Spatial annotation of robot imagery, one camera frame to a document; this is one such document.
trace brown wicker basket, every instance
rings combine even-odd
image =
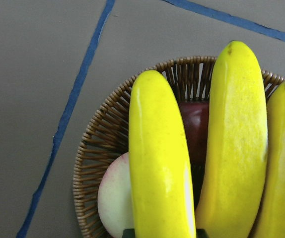
[[[216,57],[193,56],[158,63],[155,69],[170,83],[177,101],[207,101]],[[80,142],[73,175],[76,215],[84,238],[110,238],[97,211],[97,192],[108,166],[128,151],[128,112],[133,82],[121,84],[99,107]],[[262,70],[266,98],[285,77]]]

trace fruit basket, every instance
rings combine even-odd
[[[208,101],[216,57],[192,56],[171,59],[155,69],[168,80],[178,102]],[[73,175],[73,196],[78,223],[84,238],[111,237],[97,211],[97,193],[108,166],[128,151],[128,113],[133,82],[127,79],[100,105],[90,120],[78,147]],[[285,77],[262,70],[268,99]]]

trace gray table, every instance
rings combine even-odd
[[[284,1],[193,2],[285,32]],[[0,238],[15,237],[27,215],[104,6],[0,0]],[[285,76],[285,41],[161,0],[116,0],[26,237],[81,237],[75,154],[95,110],[119,84],[160,61],[216,56],[230,40],[244,41],[262,68]]]

